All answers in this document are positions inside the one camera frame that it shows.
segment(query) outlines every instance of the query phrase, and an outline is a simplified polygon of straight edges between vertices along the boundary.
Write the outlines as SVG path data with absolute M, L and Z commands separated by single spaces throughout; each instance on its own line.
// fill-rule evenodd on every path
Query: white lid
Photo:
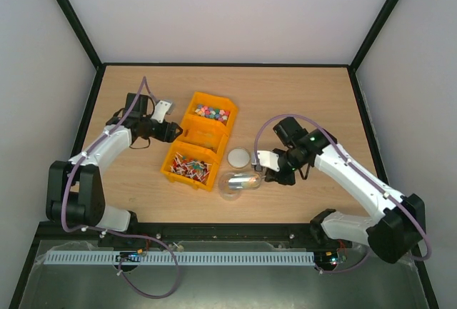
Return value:
M 245 148 L 237 147 L 228 153 L 227 161 L 232 168 L 245 168 L 251 161 L 251 155 Z

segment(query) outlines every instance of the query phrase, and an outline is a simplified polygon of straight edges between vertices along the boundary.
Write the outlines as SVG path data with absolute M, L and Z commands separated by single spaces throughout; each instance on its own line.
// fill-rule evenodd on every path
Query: white cable tray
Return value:
M 121 252 L 53 250 L 44 265 L 117 265 Z M 175 252 L 179 265 L 277 265 L 312 266 L 312 252 Z M 129 265 L 174 265 L 166 251 L 148 252 L 145 257 L 131 257 Z

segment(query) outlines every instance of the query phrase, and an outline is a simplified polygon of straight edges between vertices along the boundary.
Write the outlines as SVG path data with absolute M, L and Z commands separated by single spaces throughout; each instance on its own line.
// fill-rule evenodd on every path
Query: clear plastic container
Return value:
M 255 171 L 227 172 L 219 179 L 221 196 L 228 201 L 236 200 L 242 190 L 257 189 L 262 182 L 262 176 Z

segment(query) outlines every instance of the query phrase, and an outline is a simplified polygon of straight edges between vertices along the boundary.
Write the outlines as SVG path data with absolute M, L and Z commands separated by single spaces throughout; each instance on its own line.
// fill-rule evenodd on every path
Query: white wall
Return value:
M 441 308 L 457 267 L 457 0 L 400 0 L 358 73 L 390 182 L 426 203 Z
M 68 158 L 95 70 L 55 0 L 0 0 L 0 308 Z
M 102 61 L 348 64 L 385 0 L 70 0 Z

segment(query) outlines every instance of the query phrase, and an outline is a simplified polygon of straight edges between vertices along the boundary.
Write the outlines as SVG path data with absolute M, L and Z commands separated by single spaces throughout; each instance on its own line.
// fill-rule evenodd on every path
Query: white arm segment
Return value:
M 106 126 L 104 132 L 97 138 L 97 140 L 108 133 L 114 125 Z M 99 167 L 100 175 L 102 176 L 110 164 L 116 157 L 131 145 L 131 132 L 130 129 L 124 126 L 119 126 L 114 133 L 109 135 L 103 140 L 89 155 L 84 159 L 81 166 L 95 165 Z M 85 151 L 77 156 L 72 157 L 69 161 L 72 164 L 76 162 L 85 154 Z M 124 232 L 127 230 L 130 223 L 130 213 L 128 211 L 118 209 L 111 206 L 105 206 L 105 211 L 97 227 L 103 229 L 111 229 L 113 231 Z
M 106 126 L 104 132 L 97 138 L 97 140 L 105 135 L 105 132 L 109 132 L 114 125 Z M 130 129 L 125 128 L 124 126 L 119 126 L 114 133 L 112 133 L 108 138 L 102 141 L 96 148 L 91 152 L 88 158 L 86 158 L 81 166 L 85 165 L 95 165 L 100 169 L 100 175 L 103 175 L 106 169 L 111 165 L 111 163 L 116 159 L 116 157 L 123 150 L 129 148 L 131 145 L 131 132 Z M 76 162 L 85 154 L 87 148 L 80 154 L 70 158 L 72 164 Z
M 372 175 L 362 165 L 353 160 L 344 150 L 343 146 L 338 144 L 338 147 L 347 158 L 351 159 L 353 165 L 357 166 L 358 169 L 363 171 L 374 182 L 385 189 L 385 192 L 392 195 L 397 201 L 402 201 L 401 196 L 403 194 L 400 191 L 391 188 L 377 179 L 377 177 Z M 345 164 L 332 145 L 325 147 L 322 152 L 321 155 L 316 156 L 314 162 L 315 167 L 332 177 L 340 186 L 350 193 L 365 208 L 373 220 L 373 225 L 384 217 L 384 209 L 395 208 L 395 204 L 384 198 L 383 193 L 377 191 L 370 183 L 355 172 L 352 167 Z
M 324 218 L 321 227 L 330 239 L 344 239 L 368 246 L 366 229 L 374 225 L 369 217 L 346 215 L 336 211 Z
M 103 217 L 97 227 L 111 229 L 113 231 L 125 232 L 129 227 L 130 213 L 123 209 L 105 206 Z

